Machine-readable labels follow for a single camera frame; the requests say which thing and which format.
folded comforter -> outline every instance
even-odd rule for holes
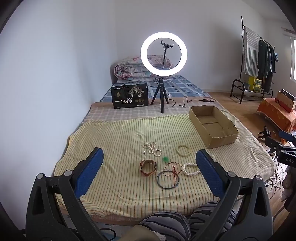
[[[162,68],[163,56],[148,55],[148,60],[156,68]],[[171,69],[175,67],[174,64],[166,57],[164,69]],[[155,74],[148,71],[142,63],[141,57],[128,57],[118,62],[114,68],[114,75],[128,82],[138,81],[154,81]]]

silver screw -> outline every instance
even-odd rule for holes
[[[261,180],[262,180],[262,177],[259,176],[259,175],[256,175],[255,178],[256,178],[258,181],[261,181]]]
[[[41,178],[43,178],[43,174],[42,174],[42,173],[39,173],[39,174],[37,175],[37,179],[41,179]]]
[[[70,176],[71,174],[72,174],[72,171],[71,170],[67,170],[67,171],[64,172],[64,175],[66,177]]]
[[[230,177],[235,177],[236,176],[236,174],[234,172],[228,172],[227,175],[230,176]]]

tripod leg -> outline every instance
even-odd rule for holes
[[[166,99],[166,101],[167,101],[167,104],[169,104],[169,102],[168,102],[168,95],[167,95],[166,90],[165,90],[164,87],[163,87],[163,93],[164,93],[164,95],[165,95],[165,99]]]
[[[163,114],[165,111],[164,111],[164,105],[163,105],[163,86],[161,86],[161,89],[160,89],[160,108],[161,108],[161,113]]]
[[[156,91],[155,91],[155,94],[154,94],[153,99],[152,99],[152,101],[151,101],[151,104],[154,103],[154,100],[155,100],[155,98],[156,98],[156,96],[157,96],[158,91],[159,91],[159,86],[156,88]]]

wooden floor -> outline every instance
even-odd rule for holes
[[[211,97],[216,99],[225,109],[236,116],[256,138],[258,137],[258,133],[261,132],[263,130],[263,127],[266,125],[271,132],[271,137],[273,139],[279,140],[279,137],[277,136],[278,129],[274,126],[274,124],[266,120],[263,115],[256,114],[256,110],[260,102],[245,101],[239,104],[238,100],[236,98],[230,97],[229,93],[209,92],[209,94],[211,95]],[[279,175],[281,176],[281,179],[284,176],[284,171],[285,166],[282,165],[279,168]],[[282,189],[277,189],[276,192],[274,191],[275,189],[273,189],[269,194],[270,198],[273,196],[270,199],[272,215],[275,215],[284,205],[284,202],[281,202]],[[289,213],[285,209],[281,211],[281,213],[274,220],[274,231],[278,229],[278,227],[282,224],[288,214]]]

brown leather watch strap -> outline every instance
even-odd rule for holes
[[[142,170],[142,167],[145,166],[147,163],[150,163],[153,165],[154,167],[154,170],[150,173],[145,173],[143,170]],[[151,176],[153,173],[155,173],[157,170],[157,164],[154,160],[143,160],[141,163],[140,163],[140,171],[143,175],[145,175],[146,177],[149,177]]]

